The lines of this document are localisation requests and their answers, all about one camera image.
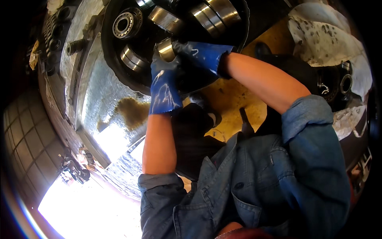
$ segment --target oil spill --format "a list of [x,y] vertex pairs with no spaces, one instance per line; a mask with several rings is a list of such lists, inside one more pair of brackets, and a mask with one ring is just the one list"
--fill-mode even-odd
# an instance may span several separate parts
[[129,130],[135,129],[142,125],[149,116],[150,103],[137,102],[133,98],[121,99],[114,111],[119,113]]

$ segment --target shirt sleeve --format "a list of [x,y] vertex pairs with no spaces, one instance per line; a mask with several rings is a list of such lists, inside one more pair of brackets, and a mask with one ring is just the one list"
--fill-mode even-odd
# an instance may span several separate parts
[[142,238],[164,238],[175,233],[173,208],[187,194],[182,179],[175,173],[141,174],[138,187],[141,191]]
[[296,100],[282,115],[285,157],[275,157],[281,189],[304,217],[309,238],[333,238],[345,224],[350,184],[333,114],[315,95]]

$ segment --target bare forearm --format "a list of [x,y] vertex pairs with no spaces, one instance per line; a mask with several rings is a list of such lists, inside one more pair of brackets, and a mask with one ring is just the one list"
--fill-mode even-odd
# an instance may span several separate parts
[[175,166],[176,150],[170,115],[149,115],[142,157],[143,173],[172,173]]
[[298,98],[311,94],[295,78],[255,58],[231,53],[223,59],[223,64],[223,68],[232,78],[280,114],[287,111]]

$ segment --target blue denim jacket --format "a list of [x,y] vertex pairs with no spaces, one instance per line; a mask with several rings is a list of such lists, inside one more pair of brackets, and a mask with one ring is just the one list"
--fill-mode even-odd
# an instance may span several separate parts
[[189,193],[175,174],[142,174],[142,238],[214,238],[231,193],[245,227],[275,236],[331,238],[344,225],[350,185],[333,115],[322,97],[296,100],[282,115],[282,138],[232,136],[206,157]]

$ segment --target bolt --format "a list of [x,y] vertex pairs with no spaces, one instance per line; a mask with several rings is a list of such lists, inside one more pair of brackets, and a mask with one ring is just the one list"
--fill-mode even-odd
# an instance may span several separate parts
[[86,40],[81,39],[73,42],[69,42],[66,47],[67,55],[73,55],[74,53],[80,52],[86,45]]

